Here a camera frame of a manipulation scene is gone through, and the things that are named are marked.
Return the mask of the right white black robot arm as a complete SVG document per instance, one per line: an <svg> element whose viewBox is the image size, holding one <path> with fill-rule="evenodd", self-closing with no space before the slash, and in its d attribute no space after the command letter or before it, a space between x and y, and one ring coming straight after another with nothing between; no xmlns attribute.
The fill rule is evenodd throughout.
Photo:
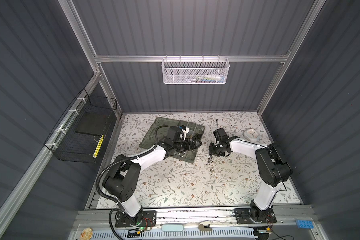
<svg viewBox="0 0 360 240"><path fill-rule="evenodd" d="M225 157L236 153L256 160L262 183L253 204L260 211L271 208L276 194L287 189L285 181L293 173L290 165L283 159L284 153L281 148L277 144L263 146L237 136L230 137L223 128L213 131L213 134L216 143L210 144L210 155Z"/></svg>

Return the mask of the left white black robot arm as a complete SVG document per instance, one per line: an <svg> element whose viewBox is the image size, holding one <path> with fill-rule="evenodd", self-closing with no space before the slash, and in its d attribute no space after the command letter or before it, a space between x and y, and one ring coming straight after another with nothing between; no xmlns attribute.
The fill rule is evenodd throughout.
<svg viewBox="0 0 360 240"><path fill-rule="evenodd" d="M140 218L143 207L135 196L140 174L155 163L176 153L193 151L202 146L196 137L188 137L186 126L159 126L155 129L155 144L148 150L131 157L119 155L96 178L97 193L115 202L129 218Z"/></svg>

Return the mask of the pile of screws and nuts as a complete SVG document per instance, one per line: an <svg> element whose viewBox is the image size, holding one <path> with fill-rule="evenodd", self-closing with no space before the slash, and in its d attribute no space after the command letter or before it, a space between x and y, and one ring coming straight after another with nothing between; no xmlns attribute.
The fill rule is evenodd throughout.
<svg viewBox="0 0 360 240"><path fill-rule="evenodd" d="M211 173L215 173L214 163L215 162L213 161L213 156L209 155L207 163L205 164L205 166L208 168L209 172L211 172Z"/></svg>

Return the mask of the floral table mat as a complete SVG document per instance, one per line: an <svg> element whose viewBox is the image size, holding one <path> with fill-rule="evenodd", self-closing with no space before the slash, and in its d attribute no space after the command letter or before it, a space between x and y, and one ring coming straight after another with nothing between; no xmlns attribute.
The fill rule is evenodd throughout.
<svg viewBox="0 0 360 240"><path fill-rule="evenodd" d="M215 173L209 172L205 164L216 127L239 137L246 129L255 129L261 134L260 144L269 144L270 138L257 113L168 113L163 117L206 127L203 145L192 164L167 158L141 172L135 196L143 207L228 206L251 202L262 182L254 159L234 153L213 157Z"/></svg>

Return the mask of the white tape roll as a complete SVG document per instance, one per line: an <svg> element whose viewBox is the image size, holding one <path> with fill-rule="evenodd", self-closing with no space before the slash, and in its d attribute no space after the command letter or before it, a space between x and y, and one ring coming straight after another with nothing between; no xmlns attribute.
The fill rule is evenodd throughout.
<svg viewBox="0 0 360 240"><path fill-rule="evenodd" d="M261 140L261 134L255 129L246 129L243 133L243 137L248 142L257 143Z"/></svg>

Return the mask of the clear divided organizer box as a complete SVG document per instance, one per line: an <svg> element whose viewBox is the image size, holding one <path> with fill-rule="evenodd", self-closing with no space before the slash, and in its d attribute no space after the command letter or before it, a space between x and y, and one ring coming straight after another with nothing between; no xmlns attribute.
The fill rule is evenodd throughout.
<svg viewBox="0 0 360 240"><path fill-rule="evenodd" d="M193 138L202 141L205 128L206 127L203 125L192 122L157 117L148 129L146 135L144 135L139 147L142 149L149 149L158 143L159 146L168 151L168 157L173 157L192 164L195 161L197 151L190 150L178 153L173 150L173 143L185 140L193 141Z"/></svg>

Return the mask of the pens in white basket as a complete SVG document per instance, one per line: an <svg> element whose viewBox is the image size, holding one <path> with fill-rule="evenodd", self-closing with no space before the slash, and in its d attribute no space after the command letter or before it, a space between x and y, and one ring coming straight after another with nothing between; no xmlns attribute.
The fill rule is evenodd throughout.
<svg viewBox="0 0 360 240"><path fill-rule="evenodd" d="M193 76L188 79L188 82L191 83L215 83L215 84L225 84L226 76L224 75L204 75L204 76Z"/></svg>

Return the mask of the light teal flat box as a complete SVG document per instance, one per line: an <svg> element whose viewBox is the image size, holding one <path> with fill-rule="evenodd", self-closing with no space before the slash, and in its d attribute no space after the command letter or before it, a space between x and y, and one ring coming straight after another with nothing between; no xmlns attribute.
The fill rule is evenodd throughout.
<svg viewBox="0 0 360 240"><path fill-rule="evenodd" d="M184 225L182 224L163 224L161 227L163 232L180 233L184 231Z"/></svg>

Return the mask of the round wooden disc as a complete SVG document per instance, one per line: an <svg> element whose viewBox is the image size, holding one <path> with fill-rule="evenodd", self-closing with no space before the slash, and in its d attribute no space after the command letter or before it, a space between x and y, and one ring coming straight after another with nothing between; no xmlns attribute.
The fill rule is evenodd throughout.
<svg viewBox="0 0 360 240"><path fill-rule="evenodd" d="M80 240L91 240L94 231L92 228L85 228L80 234Z"/></svg>

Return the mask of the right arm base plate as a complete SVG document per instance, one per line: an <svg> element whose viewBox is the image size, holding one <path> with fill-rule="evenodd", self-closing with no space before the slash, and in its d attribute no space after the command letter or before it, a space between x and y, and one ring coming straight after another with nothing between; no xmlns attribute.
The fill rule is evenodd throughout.
<svg viewBox="0 0 360 240"><path fill-rule="evenodd" d="M272 208L264 211L257 208L236 208L233 216L238 224L275 224L277 222Z"/></svg>

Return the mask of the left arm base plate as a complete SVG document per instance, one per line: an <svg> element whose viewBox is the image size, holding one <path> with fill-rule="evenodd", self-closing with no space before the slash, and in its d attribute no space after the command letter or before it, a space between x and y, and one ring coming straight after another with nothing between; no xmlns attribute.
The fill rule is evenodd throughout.
<svg viewBox="0 0 360 240"><path fill-rule="evenodd" d="M154 227L156 225L157 211L140 210L135 217L130 217L126 213L117 213L115 227Z"/></svg>

